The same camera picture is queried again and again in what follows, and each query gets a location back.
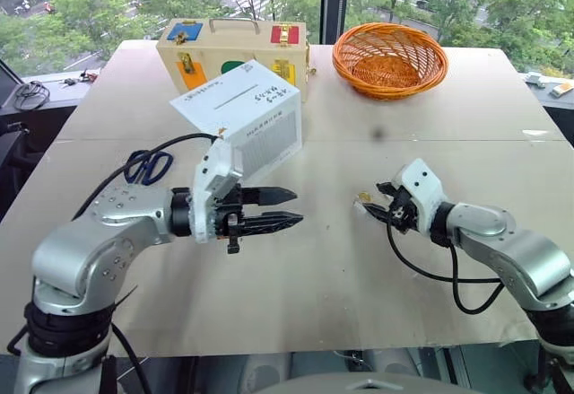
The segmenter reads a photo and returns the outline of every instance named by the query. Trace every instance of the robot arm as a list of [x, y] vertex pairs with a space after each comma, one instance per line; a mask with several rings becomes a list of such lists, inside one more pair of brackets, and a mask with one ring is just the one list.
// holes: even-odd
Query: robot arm
[[369, 213], [402, 233], [414, 229], [440, 246], [457, 246], [491, 268], [535, 325], [543, 347], [574, 364], [574, 277], [563, 250], [517, 227], [506, 210], [449, 202], [421, 159], [377, 187], [393, 201], [388, 210], [363, 202]]
[[196, 167], [193, 190], [126, 185], [107, 188], [76, 220], [36, 249], [33, 301], [15, 394], [114, 392], [106, 353], [117, 295], [134, 259], [174, 236], [203, 243], [278, 231], [302, 220], [287, 212], [246, 217], [245, 204], [269, 206], [297, 196], [283, 188], [242, 188], [240, 152], [216, 140]]

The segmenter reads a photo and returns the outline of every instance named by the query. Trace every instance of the blue latch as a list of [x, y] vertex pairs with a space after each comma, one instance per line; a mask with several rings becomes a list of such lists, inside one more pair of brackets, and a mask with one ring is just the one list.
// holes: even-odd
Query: blue latch
[[168, 35], [168, 40], [173, 41], [180, 33], [184, 33], [185, 41], [195, 41], [203, 25], [203, 23], [176, 23]]

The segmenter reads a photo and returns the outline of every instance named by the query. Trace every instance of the orange panel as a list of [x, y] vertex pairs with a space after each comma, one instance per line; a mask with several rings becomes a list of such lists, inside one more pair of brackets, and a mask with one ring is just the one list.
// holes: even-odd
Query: orange panel
[[177, 62], [177, 64], [179, 73], [181, 74], [181, 77], [183, 78], [183, 81], [189, 90], [195, 89], [197, 86], [201, 86], [203, 83], [207, 82], [204, 74], [204, 69], [201, 67], [199, 62], [192, 62], [195, 71], [190, 74], [186, 73], [186, 70], [183, 67], [183, 63]]

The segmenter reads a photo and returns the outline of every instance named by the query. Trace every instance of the metal handle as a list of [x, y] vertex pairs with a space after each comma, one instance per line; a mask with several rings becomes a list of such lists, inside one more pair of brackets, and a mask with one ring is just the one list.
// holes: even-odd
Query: metal handle
[[213, 22], [222, 21], [222, 22], [252, 22], [253, 26], [255, 26], [255, 34], [259, 35], [259, 25], [255, 20], [245, 19], [242, 17], [217, 17], [215, 19], [209, 19], [209, 29], [212, 30], [212, 33], [215, 32], [215, 28], [213, 27]]

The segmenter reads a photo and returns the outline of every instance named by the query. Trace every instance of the black cable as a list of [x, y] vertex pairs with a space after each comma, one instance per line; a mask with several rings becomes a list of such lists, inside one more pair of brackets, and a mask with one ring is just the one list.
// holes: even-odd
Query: black cable
[[10, 343], [8, 344], [8, 346], [6, 347], [6, 349], [8, 350], [8, 352], [12, 355], [15, 356], [20, 356], [20, 349], [18, 349], [16, 347], [16, 345], [18, 344], [18, 342], [20, 340], [22, 340], [22, 337], [24, 337], [24, 335], [28, 332], [28, 327], [27, 326], [23, 326], [22, 328], [20, 328], [20, 331], [18, 331], [18, 334], [16, 336], [14, 336], [14, 338], [12, 340], [10, 340]]
[[92, 200], [97, 197], [100, 192], [109, 184], [111, 183], [111, 181], [113, 179], [115, 179], [118, 175], [120, 175], [122, 172], [124, 172], [125, 170], [130, 169], [131, 167], [133, 167], [134, 165], [136, 165], [137, 163], [143, 161], [144, 159], [146, 159], [147, 157], [151, 156], [154, 153], [159, 152], [160, 150], [165, 149], [166, 147], [169, 147], [171, 145], [174, 145], [175, 143], [179, 143], [181, 141], [186, 141], [186, 140], [191, 140], [192, 138], [207, 138], [209, 140], [211, 140], [211, 142], [213, 143], [218, 136], [212, 136], [211, 134], [204, 134], [204, 133], [198, 133], [198, 134], [187, 134], [186, 136], [178, 136], [177, 138], [173, 138], [169, 141], [166, 141], [165, 143], [162, 143], [160, 145], [158, 145], [157, 147], [154, 147], [151, 150], [148, 150], [147, 152], [142, 153], [140, 156], [134, 158], [132, 161], [124, 164], [123, 166], [119, 167], [117, 170], [115, 170], [114, 172], [112, 172], [107, 178], [105, 178], [99, 185], [98, 187], [95, 188], [95, 190], [90, 194], [90, 196], [83, 202], [82, 206], [78, 209], [78, 211], [76, 212], [76, 214], [74, 215], [73, 219], [77, 219], [78, 217], [80, 217], [83, 212], [86, 211], [86, 208], [88, 208], [88, 206], [90, 205], [90, 203], [92, 202]]
[[[46, 104], [50, 99], [50, 90], [42, 82], [32, 81], [25, 83], [16, 89], [14, 93], [14, 108], [19, 111], [32, 111], [39, 109], [42, 105]], [[36, 104], [31, 107], [24, 107], [27, 100], [39, 97]]]
[[488, 297], [488, 300], [486, 300], [486, 302], [484, 302], [484, 304], [482, 306], [479, 306], [476, 309], [466, 308], [464, 306], [464, 304], [460, 301], [460, 296], [458, 295], [458, 282], [459, 282], [459, 280], [458, 280], [457, 250], [455, 249], [455, 247], [452, 244], [448, 248], [450, 249], [450, 255], [452, 256], [452, 278], [453, 278], [452, 294], [455, 298], [455, 304], [457, 305], [459, 310], [466, 313], [467, 315], [478, 315], [479, 313], [484, 312], [489, 307], [491, 307], [491, 305], [494, 303], [494, 300], [497, 299], [499, 294], [504, 289], [504, 284], [502, 282], [500, 282], [500, 280], [499, 280], [500, 284], [494, 289], [494, 291], [492, 291], [491, 296]]
[[[403, 254], [401, 253], [401, 251], [396, 246], [395, 239], [393, 239], [393, 229], [389, 223], [387, 223], [387, 237], [388, 237], [388, 242], [391, 245], [391, 249], [395, 252], [396, 257], [399, 258], [401, 260], [401, 262], [403, 264], [405, 264], [407, 267], [409, 267], [413, 271], [416, 271], [419, 275], [428, 277], [429, 279], [432, 279], [432, 280], [438, 280], [440, 282], [453, 282], [454, 281], [453, 277], [433, 275], [432, 273], [429, 273], [428, 271], [425, 271], [422, 268], [417, 267], [415, 264], [413, 264], [411, 261], [409, 261], [407, 258], [405, 258], [403, 256]], [[491, 277], [491, 278], [484, 278], [484, 279], [481, 279], [481, 278], [479, 278], [479, 279], [457, 279], [457, 282], [460, 284], [499, 284], [500, 279], [498, 277]]]
[[[452, 294], [455, 299], [455, 304], [457, 305], [458, 309], [461, 310], [463, 313], [467, 315], [478, 315], [483, 311], [487, 310], [491, 305], [494, 303], [499, 296], [499, 294], [504, 289], [504, 284], [501, 282], [499, 278], [486, 278], [486, 279], [459, 279], [458, 278], [458, 255], [457, 250], [455, 247], [450, 244], [448, 247], [450, 249], [450, 255], [452, 257], [452, 277], [444, 277], [444, 276], [437, 276], [429, 273], [428, 271], [423, 270], [422, 268], [417, 267], [411, 261], [406, 259], [403, 254], [400, 252], [398, 247], [396, 246], [395, 240], [393, 239], [393, 228], [391, 227], [390, 223], [387, 223], [387, 237], [388, 242], [391, 245], [391, 249], [395, 252], [395, 255], [410, 269], [416, 271], [422, 276], [428, 277], [432, 280], [439, 280], [440, 282], [451, 282], [452, 283]], [[458, 293], [458, 284], [498, 284], [497, 287], [492, 291], [491, 296], [484, 302], [484, 304], [476, 309], [468, 309], [464, 306], [464, 304], [460, 301], [460, 295]]]
[[137, 360], [137, 356], [135, 356], [134, 349], [132, 349], [132, 347], [130, 346], [126, 336], [124, 336], [124, 333], [122, 333], [121, 330], [113, 322], [111, 324], [111, 330], [117, 337], [117, 340], [119, 340], [119, 343], [121, 343], [124, 350], [126, 350], [127, 356], [129, 357], [129, 361], [132, 362], [135, 373], [137, 373], [137, 378], [140, 380], [140, 383], [142, 384], [143, 394], [152, 394], [152, 389], [150, 388], [150, 382], [148, 382], [147, 378], [145, 377], [144, 369], [142, 369], [142, 365]]

